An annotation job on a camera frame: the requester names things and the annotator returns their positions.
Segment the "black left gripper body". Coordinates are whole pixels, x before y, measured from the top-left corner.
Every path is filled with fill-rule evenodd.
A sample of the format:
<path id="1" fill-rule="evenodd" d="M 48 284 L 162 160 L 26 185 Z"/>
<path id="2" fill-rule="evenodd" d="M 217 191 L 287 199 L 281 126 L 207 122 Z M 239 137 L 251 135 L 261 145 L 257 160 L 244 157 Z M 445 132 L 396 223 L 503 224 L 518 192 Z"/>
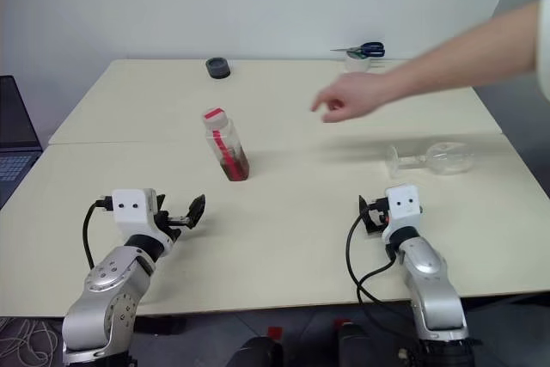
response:
<path id="1" fill-rule="evenodd" d="M 171 217 L 167 211 L 159 211 L 154 215 L 156 227 L 164 233 L 171 242 L 176 242 L 181 235 L 182 228 L 191 227 L 189 217 Z"/>

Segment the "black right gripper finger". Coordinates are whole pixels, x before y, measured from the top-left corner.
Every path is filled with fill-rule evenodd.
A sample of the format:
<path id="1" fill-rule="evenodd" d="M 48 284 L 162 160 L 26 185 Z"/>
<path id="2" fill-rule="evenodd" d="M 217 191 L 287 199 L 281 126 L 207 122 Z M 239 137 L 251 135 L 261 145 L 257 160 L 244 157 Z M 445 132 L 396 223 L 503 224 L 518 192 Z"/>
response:
<path id="1" fill-rule="evenodd" d="M 366 233 L 372 235 L 376 232 L 376 225 L 370 217 L 370 206 L 362 195 L 358 196 L 359 215 L 364 223 Z"/>

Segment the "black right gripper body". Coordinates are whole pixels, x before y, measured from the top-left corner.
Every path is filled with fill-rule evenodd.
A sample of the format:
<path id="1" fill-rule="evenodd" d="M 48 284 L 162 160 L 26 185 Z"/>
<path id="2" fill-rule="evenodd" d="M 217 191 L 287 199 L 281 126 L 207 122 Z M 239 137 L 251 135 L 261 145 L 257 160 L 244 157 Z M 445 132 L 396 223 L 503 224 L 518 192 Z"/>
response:
<path id="1" fill-rule="evenodd" d="M 388 198 L 375 199 L 367 204 L 367 231 L 383 232 L 388 226 L 389 221 L 389 203 Z"/>

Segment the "person's bare hand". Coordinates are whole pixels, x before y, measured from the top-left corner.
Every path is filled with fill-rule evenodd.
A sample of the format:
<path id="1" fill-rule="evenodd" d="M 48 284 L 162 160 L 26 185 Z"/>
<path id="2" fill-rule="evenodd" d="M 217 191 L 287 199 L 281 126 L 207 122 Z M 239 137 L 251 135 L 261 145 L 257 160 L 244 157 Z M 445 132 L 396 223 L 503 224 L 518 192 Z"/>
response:
<path id="1" fill-rule="evenodd" d="M 385 75 L 346 73 L 322 89 L 314 98 L 311 111 L 325 106 L 324 123 L 338 123 L 362 117 L 386 102 L 390 83 Z"/>

